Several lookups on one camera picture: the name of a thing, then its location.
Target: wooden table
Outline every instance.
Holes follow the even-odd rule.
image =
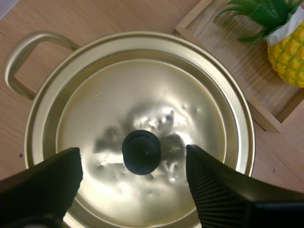
[[[3,62],[18,40],[37,30],[57,32],[80,45],[122,31],[172,33],[199,1],[20,0],[0,20],[0,179],[25,169],[23,140],[31,102],[11,92],[3,80]],[[59,46],[43,43],[17,77],[37,91],[52,69],[69,54]],[[253,177],[304,192],[304,115],[297,116],[282,134],[266,133],[257,124],[255,131]]]

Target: wooden tray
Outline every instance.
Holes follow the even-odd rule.
[[[242,89],[253,119],[266,131],[282,132],[304,110],[304,90],[284,83],[272,69],[266,42],[254,49],[237,37],[260,27],[246,17],[216,17],[228,0],[202,0],[175,28],[186,40],[216,57]]]

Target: yellow pineapple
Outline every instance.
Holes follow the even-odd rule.
[[[239,38],[242,42],[263,39],[268,43],[268,59],[280,78],[292,86],[304,88],[304,0],[230,0],[234,15],[248,16],[263,28],[255,36]]]

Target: gold lid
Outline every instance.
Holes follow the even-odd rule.
[[[161,143],[159,167],[143,176],[123,163],[134,130]],[[155,32],[108,36],[65,59],[35,98],[25,143],[28,166],[80,148],[84,178],[64,219],[71,227],[193,227],[186,144],[246,175],[254,160],[251,116],[228,71],[197,46]]]

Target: black knob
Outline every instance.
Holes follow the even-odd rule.
[[[161,162],[161,145],[149,131],[131,132],[123,141],[123,161],[129,171],[145,175],[153,172]]]

